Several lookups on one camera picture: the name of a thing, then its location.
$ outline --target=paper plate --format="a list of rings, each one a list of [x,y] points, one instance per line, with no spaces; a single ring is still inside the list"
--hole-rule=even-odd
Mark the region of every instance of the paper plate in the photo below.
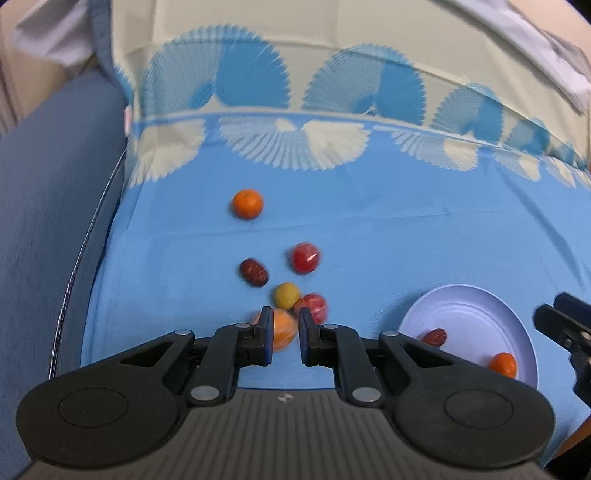
[[[446,285],[418,299],[398,331],[421,339],[436,328],[447,332],[445,352],[487,367],[496,354],[517,361],[517,380],[538,387],[538,364],[525,327],[501,299],[470,285]]]

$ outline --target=red date on plate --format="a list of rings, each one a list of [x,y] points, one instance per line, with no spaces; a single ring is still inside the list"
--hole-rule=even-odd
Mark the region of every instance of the red date on plate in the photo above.
[[[431,330],[428,334],[426,334],[422,339],[422,343],[426,343],[427,345],[441,347],[445,341],[447,340],[447,332],[442,328],[436,328],[435,330]]]

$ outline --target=blue tablecloth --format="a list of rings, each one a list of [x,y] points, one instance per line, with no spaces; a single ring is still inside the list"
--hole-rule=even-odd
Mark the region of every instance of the blue tablecloth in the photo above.
[[[591,192],[576,175],[569,182],[539,158],[533,181],[516,173],[517,157],[503,160],[505,151],[486,146],[475,168],[440,168],[402,141],[416,134],[437,142],[439,134],[371,121],[363,122],[371,142],[355,161],[294,171],[233,151],[219,118],[200,118],[207,134],[199,155],[121,201],[90,301],[83,365],[174,329],[208,336],[248,321],[284,281],[322,293],[330,322],[370,338],[396,329],[426,291],[464,283],[502,298],[531,336],[539,389],[557,419],[545,460],[589,415],[572,392],[568,353],[532,323],[534,309],[561,291],[591,300]],[[314,117],[282,119],[299,128]],[[249,222],[229,211],[244,188],[265,198],[262,215]],[[323,260],[314,273],[297,276],[287,252],[303,241],[316,244]],[[268,268],[264,288],[237,275],[249,257]],[[303,367],[295,340],[270,367],[243,369],[239,384],[318,388],[333,378],[327,369]]]

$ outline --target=white fan pattern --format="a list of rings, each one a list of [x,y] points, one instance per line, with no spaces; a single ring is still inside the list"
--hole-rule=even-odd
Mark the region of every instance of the white fan pattern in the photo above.
[[[132,149],[133,159],[126,160],[133,162],[127,168],[129,187],[156,181],[186,165],[199,153],[204,139],[201,118],[146,127]]]
[[[311,120],[301,128],[274,116],[226,115],[220,134],[236,152],[255,163],[292,170],[330,170],[365,151],[363,124]]]
[[[571,189],[576,188],[573,172],[566,163],[553,157],[543,156],[542,158],[546,164],[546,170],[548,170],[550,175],[566,187]]]
[[[399,129],[394,129],[391,136],[402,152],[431,165],[459,171],[468,171],[478,165],[480,145]]]
[[[533,181],[540,179],[540,161],[533,155],[496,148],[492,156],[505,168],[525,179]]]

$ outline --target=fan pattern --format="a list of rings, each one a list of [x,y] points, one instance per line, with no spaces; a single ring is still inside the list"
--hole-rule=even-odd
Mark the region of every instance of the fan pattern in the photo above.
[[[115,67],[115,75],[133,105],[136,87],[123,68]],[[452,136],[380,127],[389,120],[422,125],[427,110],[421,73],[387,46],[360,44],[338,51],[316,71],[301,100],[300,112],[340,113],[357,120],[287,115],[290,78],[280,51],[235,25],[198,28],[165,44],[138,81],[137,93],[139,119],[125,164],[129,187],[186,165],[213,128],[237,155],[277,168],[334,169],[363,156],[372,130],[386,130],[401,152],[437,167],[469,171],[486,156],[524,179],[539,181],[543,163],[563,185],[591,190],[587,158],[570,142],[553,144],[543,121],[521,119],[502,141],[505,107],[484,85],[456,88],[437,107],[429,127]],[[228,112],[243,107],[274,113]],[[226,113],[216,122],[200,116],[220,109]]]

